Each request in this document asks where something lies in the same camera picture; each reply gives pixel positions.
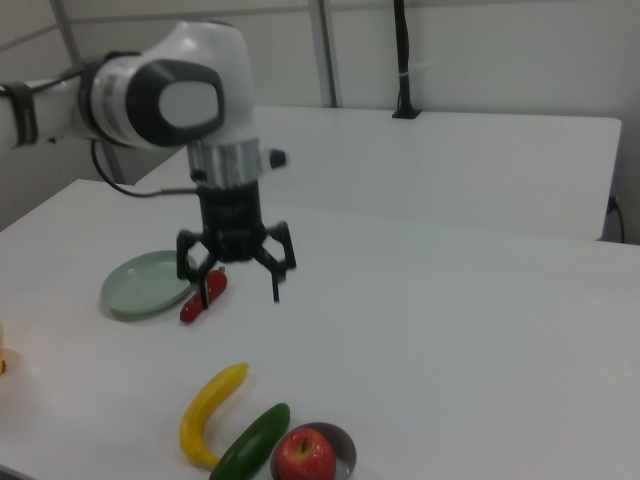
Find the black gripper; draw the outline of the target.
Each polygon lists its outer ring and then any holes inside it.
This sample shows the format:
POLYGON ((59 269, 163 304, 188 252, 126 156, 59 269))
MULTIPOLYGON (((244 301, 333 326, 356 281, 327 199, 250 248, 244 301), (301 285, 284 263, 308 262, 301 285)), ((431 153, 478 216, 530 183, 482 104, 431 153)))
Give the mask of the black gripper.
POLYGON ((262 222, 258 182, 231 189, 200 185, 197 196, 203 232, 179 231, 176 239, 177 277, 198 286, 202 308, 208 309, 207 276, 215 264, 254 259, 270 273, 273 301, 279 303, 279 285, 286 280, 288 271, 297 268, 297 261, 288 224, 282 221, 266 227, 262 222), (282 259, 276 259, 264 247, 267 238, 282 246, 282 259), (196 244, 207 250, 207 256, 199 267, 192 268, 188 257, 196 244))

